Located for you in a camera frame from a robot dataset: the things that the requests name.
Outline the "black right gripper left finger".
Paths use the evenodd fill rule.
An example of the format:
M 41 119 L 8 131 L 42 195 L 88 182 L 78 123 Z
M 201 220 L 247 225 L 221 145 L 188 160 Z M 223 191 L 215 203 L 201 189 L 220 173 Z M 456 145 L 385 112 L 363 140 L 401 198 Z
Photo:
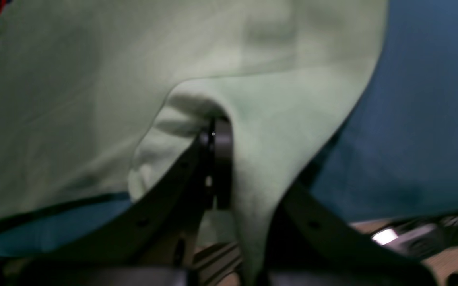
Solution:
M 189 266 L 202 214 L 211 134 L 202 132 L 138 203 L 46 259 L 94 265 Z

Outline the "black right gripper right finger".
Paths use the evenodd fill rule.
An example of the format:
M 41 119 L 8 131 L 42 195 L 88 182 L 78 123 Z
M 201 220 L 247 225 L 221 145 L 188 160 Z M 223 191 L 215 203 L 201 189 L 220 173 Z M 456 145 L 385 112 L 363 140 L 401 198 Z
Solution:
M 228 119 L 214 121 L 214 189 L 217 208 L 231 207 L 234 138 Z

